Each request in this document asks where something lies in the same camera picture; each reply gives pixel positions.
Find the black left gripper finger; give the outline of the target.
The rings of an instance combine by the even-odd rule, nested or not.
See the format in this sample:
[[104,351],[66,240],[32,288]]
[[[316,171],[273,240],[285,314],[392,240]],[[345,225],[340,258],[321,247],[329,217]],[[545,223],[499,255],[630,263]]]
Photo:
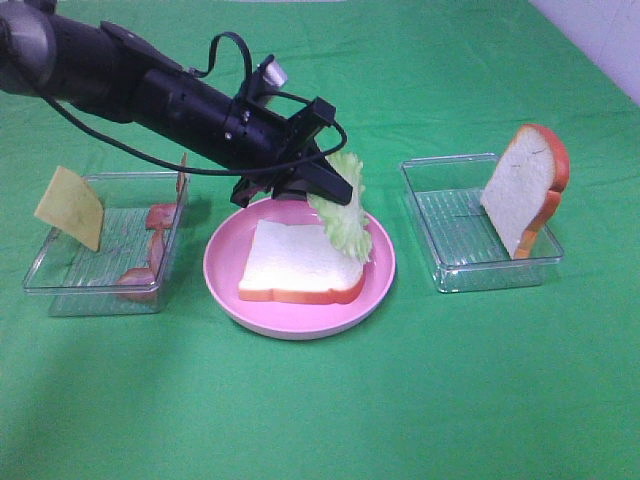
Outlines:
[[278,201],[306,201],[309,186],[305,183],[278,183],[272,189],[272,198]]
[[305,162],[297,168],[300,189],[338,205],[347,205],[352,199],[353,187],[328,162],[321,158]]

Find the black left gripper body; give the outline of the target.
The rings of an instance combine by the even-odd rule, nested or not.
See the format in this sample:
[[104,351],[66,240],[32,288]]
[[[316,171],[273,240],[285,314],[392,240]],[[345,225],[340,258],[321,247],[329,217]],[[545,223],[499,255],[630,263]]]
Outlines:
[[223,164],[240,170],[230,200],[245,207],[259,192],[278,183],[298,183],[297,168],[325,158],[315,136],[335,120],[335,107],[318,97],[289,118],[239,97],[219,104]]

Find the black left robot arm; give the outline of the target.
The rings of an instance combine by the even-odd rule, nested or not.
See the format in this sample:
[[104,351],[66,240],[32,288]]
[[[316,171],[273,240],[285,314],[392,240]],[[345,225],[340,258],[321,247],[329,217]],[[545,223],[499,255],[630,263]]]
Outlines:
[[244,77],[234,96],[209,86],[125,28],[93,27],[60,16],[52,1],[1,5],[1,88],[43,99],[69,121],[77,111],[116,123],[138,123],[215,163],[215,174],[237,182],[230,199],[246,206],[260,192],[273,198],[317,195],[339,205],[354,188],[316,143],[335,127],[322,98],[290,117],[270,110],[287,77],[273,56],[254,64],[236,40]]

